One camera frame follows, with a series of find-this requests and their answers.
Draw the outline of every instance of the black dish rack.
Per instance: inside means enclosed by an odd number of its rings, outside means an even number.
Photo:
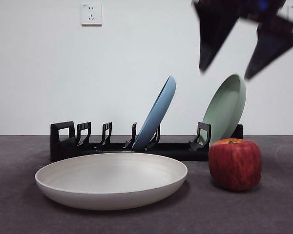
[[[59,130],[68,128],[69,136],[67,139],[60,140]],[[81,131],[88,130],[87,136],[81,141]],[[132,145],[136,138],[137,123],[132,125],[132,135],[129,141],[125,143],[111,143],[112,122],[103,124],[102,140],[99,143],[91,143],[91,122],[77,125],[77,135],[75,135],[74,122],[53,123],[50,126],[50,161],[60,161],[67,158],[94,155],[102,153],[148,153],[170,157],[179,161],[208,161],[209,160],[209,142],[211,134],[211,125],[198,123],[197,135],[193,141],[188,143],[161,143],[160,126],[147,147],[141,151],[134,151]],[[201,130],[207,132],[207,140],[200,144],[198,139]],[[243,126],[238,124],[231,138],[243,139]]]

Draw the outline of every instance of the white wall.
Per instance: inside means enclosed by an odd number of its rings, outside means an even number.
[[[190,0],[101,0],[103,26],[81,27],[83,0],[0,0],[0,135],[47,135],[50,123],[142,126],[168,75],[177,82],[162,133],[192,135],[214,92],[244,75],[257,25],[240,20],[201,75]],[[293,134],[293,49],[247,83],[245,134]]]

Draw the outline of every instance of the red apple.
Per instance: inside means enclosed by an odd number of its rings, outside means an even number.
[[[242,139],[223,139],[209,149],[209,171],[222,187],[243,191],[261,178],[262,159],[256,143]]]

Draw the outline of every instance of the gray carpet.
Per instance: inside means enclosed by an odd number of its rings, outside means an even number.
[[[246,138],[259,144],[263,157],[261,182],[248,192],[218,188],[207,162],[185,162],[186,182],[165,200],[96,212],[65,207],[39,191],[34,175],[49,163],[48,136],[0,136],[0,234],[293,234],[293,136]]]

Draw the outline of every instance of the sage green plate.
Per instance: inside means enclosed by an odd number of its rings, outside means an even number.
[[[228,77],[212,98],[203,118],[203,123],[211,125],[211,146],[215,141],[230,138],[238,125],[246,100],[244,80],[234,74]],[[199,142],[207,138],[207,132],[201,131]]]

